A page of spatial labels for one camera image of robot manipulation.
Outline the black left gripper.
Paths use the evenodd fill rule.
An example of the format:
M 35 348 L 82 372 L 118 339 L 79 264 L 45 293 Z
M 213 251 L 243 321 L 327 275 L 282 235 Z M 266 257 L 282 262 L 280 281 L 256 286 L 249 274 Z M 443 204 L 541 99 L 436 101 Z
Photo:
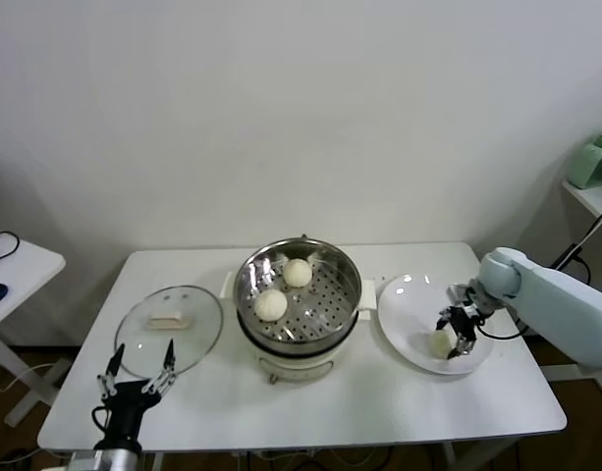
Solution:
M 121 343 L 110 358 L 103 374 L 97 376 L 102 404 L 92 409 L 92 421 L 103 433 L 95 447 L 140 447 L 139 430 L 144 413 L 159 403 L 175 383 L 176 356 L 174 341 L 170 340 L 160 372 L 148 382 L 144 380 L 116 385 L 115 379 L 122 364 L 125 345 Z

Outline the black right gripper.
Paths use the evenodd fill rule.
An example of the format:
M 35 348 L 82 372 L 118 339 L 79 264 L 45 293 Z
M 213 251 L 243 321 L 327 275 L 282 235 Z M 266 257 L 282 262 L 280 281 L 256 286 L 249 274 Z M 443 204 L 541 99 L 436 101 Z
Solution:
M 470 354 L 476 341 L 475 327 L 478 311 L 472 305 L 448 306 L 439 313 L 439 316 L 435 330 L 441 331 L 451 323 L 457 335 L 455 345 L 449 351 L 447 358 L 453 359 Z

